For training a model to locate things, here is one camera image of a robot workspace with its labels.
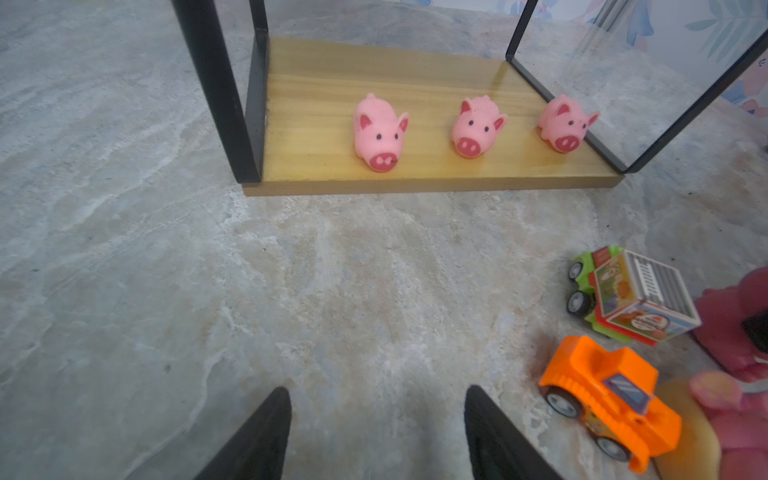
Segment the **orange toy truck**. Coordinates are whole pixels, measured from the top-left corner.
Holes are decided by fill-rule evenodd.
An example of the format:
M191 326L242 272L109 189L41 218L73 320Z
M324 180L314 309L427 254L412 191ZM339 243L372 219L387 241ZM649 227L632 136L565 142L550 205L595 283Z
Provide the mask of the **orange toy truck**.
M557 413L587 426L604 454L642 473L650 457L677 447L683 425L654 395L658 376L627 347L608 352L588 336L569 336L539 386Z

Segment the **wooden shelf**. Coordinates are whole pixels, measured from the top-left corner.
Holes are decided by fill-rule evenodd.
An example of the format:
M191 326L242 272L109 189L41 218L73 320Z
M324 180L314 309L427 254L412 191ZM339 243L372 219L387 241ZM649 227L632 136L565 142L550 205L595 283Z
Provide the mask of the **wooden shelf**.
M352 119L368 93L410 113L398 166L377 174L355 155ZM460 157L451 128L465 97L509 115L495 146ZM545 101L506 62L425 51L270 39L261 184L246 195L366 194L613 187L622 176L584 144L552 150L536 123Z

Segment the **black metal frame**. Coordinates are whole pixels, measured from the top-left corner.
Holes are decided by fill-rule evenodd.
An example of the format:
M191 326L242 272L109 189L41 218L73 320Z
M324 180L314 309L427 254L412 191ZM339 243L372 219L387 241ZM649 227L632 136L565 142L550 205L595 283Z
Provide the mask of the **black metal frame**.
M250 0L254 35L245 114L214 0L171 2L235 180L239 184L261 182L270 58L264 0Z
M515 58L515 53L518 51L520 41L523 38L525 29L528 27L528 23L531 21L533 12L538 6L538 0L528 0L525 4L523 12L520 15L520 20L515 33L512 34L512 40L509 42L507 48L507 61L512 65L515 70L529 83L531 86L546 100L551 101L554 98L552 92L550 92L536 77L528 71L520 61ZM710 104L715 101L716 98L721 96L732 83L738 79L744 73L748 67L755 62L765 50L768 49L768 29L754 42L752 45L731 65L720 78L715 81L672 125L656 139L651 146L646 149L643 154L640 155L634 163L629 167L624 168L624 162L614 154L605 144L603 144L594 134L590 131L587 132L585 140L590 144L613 168L621 172L622 174L629 174L640 171L642 167L655 157L664 147L666 147L673 138L675 138L685 127L694 121L694 118L698 117L701 112L704 111Z

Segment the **pink toy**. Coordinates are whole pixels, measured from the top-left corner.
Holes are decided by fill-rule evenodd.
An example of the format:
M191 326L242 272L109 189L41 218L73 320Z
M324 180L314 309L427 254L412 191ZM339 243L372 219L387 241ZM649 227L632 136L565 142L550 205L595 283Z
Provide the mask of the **pink toy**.
M701 326L694 330L699 343L731 375L744 382L768 378L768 360L741 327L741 323L768 310L768 266L747 274L738 286L704 290L696 300Z
M720 480L765 480L768 475L766 393L744 395L724 372L704 372L688 383L720 441Z
M574 151L581 145L587 129L598 121L600 113L585 115L578 102L565 94L547 104L538 119L541 138L548 140L561 153Z
M463 157L475 158L493 146L498 132L506 124L507 115L499 114L498 107L488 95L465 98L453 125L451 139Z
M355 109L355 152L377 172L397 165L408 128L408 114L399 117L392 105L368 94Z

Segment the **toy vehicle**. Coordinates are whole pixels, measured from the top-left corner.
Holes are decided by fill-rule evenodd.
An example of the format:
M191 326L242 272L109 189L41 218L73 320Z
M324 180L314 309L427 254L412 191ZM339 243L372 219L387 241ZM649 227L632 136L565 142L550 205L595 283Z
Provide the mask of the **toy vehicle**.
M654 395L659 372L627 347L608 352L588 336L569 336L539 386L561 415L580 419L598 448L635 473L671 452L683 421Z
M621 342L655 346L701 325L680 272L637 253L610 246L571 260L578 285L568 312Z

